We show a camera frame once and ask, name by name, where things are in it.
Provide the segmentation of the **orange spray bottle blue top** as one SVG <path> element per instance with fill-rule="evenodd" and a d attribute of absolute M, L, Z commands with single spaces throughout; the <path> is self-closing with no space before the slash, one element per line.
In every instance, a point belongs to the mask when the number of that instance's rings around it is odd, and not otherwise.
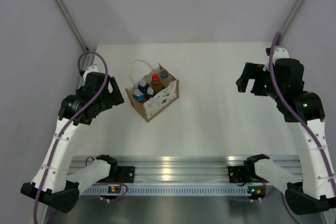
<path fill-rule="evenodd" d="M 146 99 L 145 95 L 139 89 L 135 89 L 133 97 L 138 103 L 141 104 L 143 104 Z"/>

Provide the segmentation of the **orange pump bottle navy top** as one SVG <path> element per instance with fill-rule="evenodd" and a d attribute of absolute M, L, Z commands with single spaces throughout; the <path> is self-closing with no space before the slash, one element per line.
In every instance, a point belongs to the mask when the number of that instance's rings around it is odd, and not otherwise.
<path fill-rule="evenodd" d="M 141 79 L 139 81 L 138 89 L 143 94 L 147 93 L 147 90 L 148 90 L 149 87 L 150 87 L 150 85 L 144 79 Z"/>

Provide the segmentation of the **yellow dish soap bottle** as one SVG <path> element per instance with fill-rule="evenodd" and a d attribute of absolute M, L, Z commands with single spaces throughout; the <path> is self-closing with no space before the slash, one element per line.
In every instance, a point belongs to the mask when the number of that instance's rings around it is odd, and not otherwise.
<path fill-rule="evenodd" d="M 150 85 L 156 93 L 159 93 L 164 89 L 164 85 L 161 82 L 158 74 L 153 74 L 152 75 Z"/>

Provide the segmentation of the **clear square bottle dark cap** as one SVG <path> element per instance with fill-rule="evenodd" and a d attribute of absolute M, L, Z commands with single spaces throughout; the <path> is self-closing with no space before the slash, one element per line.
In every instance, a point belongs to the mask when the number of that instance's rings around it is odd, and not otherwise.
<path fill-rule="evenodd" d="M 167 70 L 160 71 L 160 80 L 165 88 L 174 80 Z"/>

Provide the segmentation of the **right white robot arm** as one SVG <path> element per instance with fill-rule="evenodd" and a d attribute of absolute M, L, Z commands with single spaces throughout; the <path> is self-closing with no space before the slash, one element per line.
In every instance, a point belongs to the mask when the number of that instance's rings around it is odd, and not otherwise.
<path fill-rule="evenodd" d="M 302 176 L 278 166 L 265 154 L 248 157 L 244 174 L 249 181 L 265 180 L 278 189 L 296 215 L 315 214 L 335 208 L 335 172 L 325 135 L 325 113 L 320 97 L 304 90 L 304 66 L 289 57 L 285 48 L 268 49 L 266 64 L 246 63 L 236 81 L 244 93 L 249 80 L 251 93 L 270 97 L 283 115 L 293 137 Z"/>

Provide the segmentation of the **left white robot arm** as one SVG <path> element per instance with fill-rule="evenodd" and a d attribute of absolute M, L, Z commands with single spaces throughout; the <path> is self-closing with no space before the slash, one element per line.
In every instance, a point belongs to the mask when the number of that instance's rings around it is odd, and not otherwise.
<path fill-rule="evenodd" d="M 115 78 L 101 73 L 97 65 L 86 68 L 81 75 L 84 85 L 61 103 L 54 137 L 38 173 L 20 190 L 63 213 L 68 213 L 79 196 L 95 183 L 121 179 L 118 161 L 109 155 L 99 155 L 85 168 L 68 174 L 82 134 L 92 120 L 124 102 Z"/>

